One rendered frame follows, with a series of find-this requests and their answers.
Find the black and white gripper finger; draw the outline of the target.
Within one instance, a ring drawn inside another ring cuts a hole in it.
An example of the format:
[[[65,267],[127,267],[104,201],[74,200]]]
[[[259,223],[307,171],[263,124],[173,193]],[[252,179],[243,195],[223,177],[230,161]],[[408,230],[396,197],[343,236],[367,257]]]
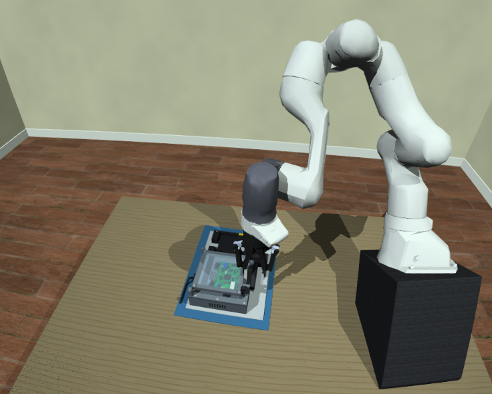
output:
[[[244,261],[242,261],[242,257],[241,257],[241,246],[242,245],[241,245],[241,242],[242,241],[238,241],[237,239],[235,239],[234,243],[233,243],[233,249],[235,250],[237,267],[243,268],[244,282],[246,283],[247,282],[247,273],[248,273],[248,263],[249,263],[251,254],[253,252],[253,248],[249,247],[249,250],[246,253],[245,259],[244,259]]]
[[[272,271],[273,270],[273,265],[275,262],[275,257],[279,253],[279,245],[272,246],[271,248],[271,257],[270,257],[270,263],[267,264],[265,253],[263,253],[262,248],[258,248],[258,253],[259,253],[259,258],[261,260],[261,267],[262,267],[262,272],[261,272],[261,285],[263,285],[263,279],[266,276],[266,271]]]

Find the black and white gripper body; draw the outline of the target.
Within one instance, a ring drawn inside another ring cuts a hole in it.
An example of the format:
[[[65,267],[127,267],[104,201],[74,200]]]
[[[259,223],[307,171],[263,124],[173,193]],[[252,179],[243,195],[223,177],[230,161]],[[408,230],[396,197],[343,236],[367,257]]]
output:
[[[263,249],[263,253],[265,253],[270,248],[267,247],[262,241],[254,237],[253,235],[249,235],[247,232],[243,230],[243,239],[241,245],[248,251],[249,247],[253,248],[252,254],[258,254],[258,248]]]

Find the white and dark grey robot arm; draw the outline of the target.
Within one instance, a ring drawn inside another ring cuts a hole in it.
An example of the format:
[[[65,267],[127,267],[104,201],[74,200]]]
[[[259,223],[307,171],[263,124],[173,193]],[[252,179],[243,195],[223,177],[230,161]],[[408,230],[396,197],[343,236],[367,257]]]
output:
[[[270,158],[253,163],[243,183],[241,226],[270,248],[288,237],[276,215],[278,198],[302,209],[318,204],[330,127],[324,83],[328,73],[355,67],[364,71],[377,111],[391,127],[377,142],[388,181],[377,259],[404,273],[456,273],[448,245],[431,230],[428,189],[419,171],[447,161],[451,138],[422,107],[394,44],[381,41],[359,19],[340,24],[322,43],[307,40],[295,46],[279,96],[311,134],[308,164],[303,168]]]

